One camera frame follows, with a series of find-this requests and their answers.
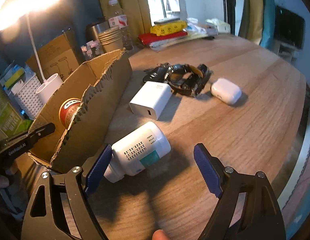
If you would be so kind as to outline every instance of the white pill bottle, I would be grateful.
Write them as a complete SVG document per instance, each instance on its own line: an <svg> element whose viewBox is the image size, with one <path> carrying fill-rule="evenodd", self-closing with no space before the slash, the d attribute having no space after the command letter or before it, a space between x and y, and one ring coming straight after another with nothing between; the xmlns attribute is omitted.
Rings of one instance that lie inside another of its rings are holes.
<svg viewBox="0 0 310 240"><path fill-rule="evenodd" d="M112 146L113 157L105 178L115 183L125 174L134 176L170 152L171 146L163 132L148 122Z"/></svg>

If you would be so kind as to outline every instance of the book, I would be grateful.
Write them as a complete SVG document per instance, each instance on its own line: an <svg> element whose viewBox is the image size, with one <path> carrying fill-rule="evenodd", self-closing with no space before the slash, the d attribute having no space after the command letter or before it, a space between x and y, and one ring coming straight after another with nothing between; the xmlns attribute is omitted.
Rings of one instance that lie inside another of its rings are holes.
<svg viewBox="0 0 310 240"><path fill-rule="evenodd" d="M148 45L152 42L163 41L163 40L173 39L173 38L178 38L178 37L183 37L183 36L187 36L187 32L180 31L180 32L169 34L166 36L157 36L156 34L145 33L145 34L139 35L138 38L144 45Z"/></svg>

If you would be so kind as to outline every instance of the bottle label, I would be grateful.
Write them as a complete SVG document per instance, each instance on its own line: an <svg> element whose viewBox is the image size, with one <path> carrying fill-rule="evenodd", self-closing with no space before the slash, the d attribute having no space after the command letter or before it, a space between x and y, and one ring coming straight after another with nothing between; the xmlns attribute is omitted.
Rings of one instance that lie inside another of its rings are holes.
<svg viewBox="0 0 310 240"><path fill-rule="evenodd" d="M127 16L125 14L119 15L108 20L109 26L111 28L118 26L119 28L124 28L128 26L127 24Z"/></svg>
<svg viewBox="0 0 310 240"><path fill-rule="evenodd" d="M154 133L147 129L124 151L124 155L128 161L137 158L147 168L160 159L155 149L156 140Z"/></svg>
<svg viewBox="0 0 310 240"><path fill-rule="evenodd" d="M68 102L65 104L64 109L67 109L68 107L70 107L71 105L73 105L73 104L75 104L75 103L81 103L81 101L78 100L78 99L70 100L70 101L68 101Z"/></svg>

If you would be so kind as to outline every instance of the cardboard box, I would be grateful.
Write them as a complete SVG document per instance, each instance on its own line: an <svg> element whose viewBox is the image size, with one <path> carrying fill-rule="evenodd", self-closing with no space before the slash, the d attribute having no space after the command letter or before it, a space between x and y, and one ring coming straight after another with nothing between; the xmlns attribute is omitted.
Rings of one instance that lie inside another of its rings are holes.
<svg viewBox="0 0 310 240"><path fill-rule="evenodd" d="M84 62L84 56L79 51L73 31L64 32L41 47L37 52L46 79L58 73L61 79L65 81ZM36 72L37 77L42 83L43 80L35 55L32 55L26 63Z"/></svg>
<svg viewBox="0 0 310 240"><path fill-rule="evenodd" d="M108 125L131 76L124 50L103 54L80 65L44 105L30 130L52 122L50 134L34 145L30 156L60 173L81 166L103 143ZM82 103L68 130L59 121L59 108L69 98Z"/></svg>

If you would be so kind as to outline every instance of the curtain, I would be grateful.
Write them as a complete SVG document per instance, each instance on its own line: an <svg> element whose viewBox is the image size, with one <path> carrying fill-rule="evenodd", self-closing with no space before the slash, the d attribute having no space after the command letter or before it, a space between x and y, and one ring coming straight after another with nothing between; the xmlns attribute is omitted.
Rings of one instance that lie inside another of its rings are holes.
<svg viewBox="0 0 310 240"><path fill-rule="evenodd" d="M240 22L238 36L242 38L247 38L249 28L249 0L244 0L243 15Z"/></svg>
<svg viewBox="0 0 310 240"><path fill-rule="evenodd" d="M108 1L99 0L106 18L109 17ZM136 40L138 35L149 33L151 27L150 13L147 0L118 0L127 15L130 35Z"/></svg>
<svg viewBox="0 0 310 240"><path fill-rule="evenodd" d="M263 0L249 0L249 28L247 39L259 45L263 31Z"/></svg>
<svg viewBox="0 0 310 240"><path fill-rule="evenodd" d="M275 1L264 0L264 29L260 46L272 49L275 29Z"/></svg>

